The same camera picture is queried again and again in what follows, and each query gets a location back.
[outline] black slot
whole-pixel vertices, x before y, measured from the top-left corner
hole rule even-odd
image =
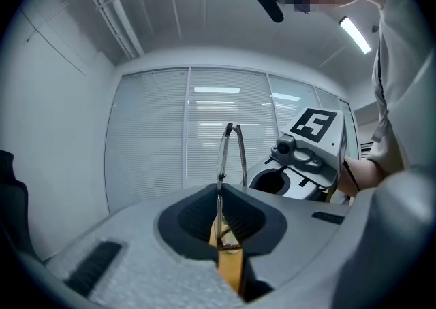
[[[79,263],[64,283],[83,297],[88,297],[104,272],[121,250],[116,242],[100,242],[91,253]]]
[[[285,234],[284,215],[228,184],[223,184],[221,194],[223,215],[244,253],[248,257],[270,253]],[[208,243],[216,216],[217,185],[211,184],[167,207],[157,228],[164,242],[178,254],[218,263],[217,249]]]
[[[309,179],[305,177],[298,185],[305,186],[308,183],[308,181],[309,181]]]
[[[336,225],[342,224],[345,217],[338,216],[337,214],[328,214],[327,212],[317,211],[312,214],[313,218],[320,219],[321,221],[326,221],[334,223]]]
[[[291,186],[289,177],[283,173],[286,166],[281,169],[267,169],[258,173],[250,184],[250,188],[257,189],[258,191],[283,195]]]

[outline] window blind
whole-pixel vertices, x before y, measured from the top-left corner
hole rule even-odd
[[[106,138],[111,212],[181,188],[187,73],[168,69],[122,78]]]
[[[316,93],[320,99],[321,107],[329,110],[342,110],[339,98],[326,91],[316,88]]]
[[[270,75],[270,84],[279,131],[304,107],[320,106],[311,86],[273,75]]]
[[[371,147],[373,146],[374,142],[367,142],[367,143],[362,143],[360,145],[360,154],[362,155],[362,158],[366,158],[370,151],[371,151]]]
[[[187,117],[187,186],[217,181],[219,145],[227,123],[242,128],[247,168],[268,157],[277,139],[277,126],[265,74],[193,68]],[[241,182],[235,132],[230,136],[226,173],[224,182]]]

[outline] fluorescent light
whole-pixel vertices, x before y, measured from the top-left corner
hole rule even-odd
[[[227,102],[227,101],[196,101],[197,103],[207,103],[207,104],[209,104],[209,103],[211,103],[211,104],[214,104],[214,103],[234,103],[234,102]]]
[[[277,99],[288,99],[290,101],[300,101],[300,97],[295,97],[295,96],[291,96],[291,95],[286,95],[286,94],[278,94],[278,93],[272,93],[272,95],[274,97],[276,97]]]
[[[275,105],[277,108],[286,108],[287,110],[296,110],[297,107],[296,106],[292,106],[292,105]]]
[[[232,93],[236,94],[240,92],[239,88],[205,88],[195,87],[193,88],[196,93]]]
[[[359,45],[360,49],[362,49],[364,54],[367,54],[368,52],[371,51],[371,48],[369,47],[369,44],[367,43],[365,38],[363,38],[362,33],[359,32],[357,27],[354,25],[354,23],[352,23],[352,21],[347,16],[345,16],[341,21],[339,21],[339,24],[343,29],[347,31],[350,37],[354,39],[354,41],[357,43],[357,45]]]

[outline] gray plastic surface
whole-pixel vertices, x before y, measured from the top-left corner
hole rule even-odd
[[[433,177],[418,169],[391,175],[382,182],[374,195],[358,250],[342,269],[338,282],[339,289],[349,283],[358,282],[359,286],[352,297],[337,291],[337,308],[373,307],[374,301],[407,277],[410,267],[417,266],[434,233],[435,191]],[[431,276],[428,261],[424,265],[421,259],[420,263],[426,272],[422,274]]]
[[[285,152],[281,151],[281,146],[284,146]],[[297,148],[295,139],[289,135],[283,135],[277,140],[276,146],[271,149],[271,157],[276,158],[276,160],[287,166],[295,165],[301,170],[310,170],[316,174],[319,173],[323,165],[322,159],[311,150]]]
[[[369,205],[365,205],[368,201],[365,198],[358,198],[350,209],[345,205],[289,199],[234,187],[280,210],[287,219],[287,230],[276,248],[269,255],[250,258],[256,278],[275,290],[249,306],[286,306],[290,297],[299,295],[292,288],[309,290],[332,276],[356,246]],[[203,187],[177,191],[121,210],[53,257],[48,269],[60,279],[67,278],[100,240],[115,240],[126,247],[91,292],[90,300],[100,305],[111,308],[246,305],[220,277],[212,261],[183,258],[165,244],[157,231],[162,210],[200,189]],[[346,219],[342,225],[321,221],[311,217],[317,211]],[[323,291],[326,289],[333,291],[334,286],[324,287]]]
[[[213,261],[192,261],[172,251],[156,223],[169,205],[204,187],[177,191],[127,207],[54,256],[47,268],[67,278],[100,240],[127,246],[89,299],[110,308],[236,308],[243,305]]]

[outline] ceiling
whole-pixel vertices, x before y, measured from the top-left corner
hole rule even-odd
[[[346,86],[370,78],[372,72],[379,33],[372,33],[371,27],[378,24],[379,12],[367,1],[308,15],[288,6],[281,24],[274,23],[256,0],[142,1],[151,25],[139,0],[120,0],[145,52],[186,43],[251,48],[300,61]],[[344,15],[365,36],[372,48],[370,53],[363,54],[339,26]],[[119,51],[122,61],[123,53]]]
[[[377,103],[373,102],[366,105],[355,112],[356,122],[358,125],[365,125],[367,123],[376,122],[379,120],[379,109]]]

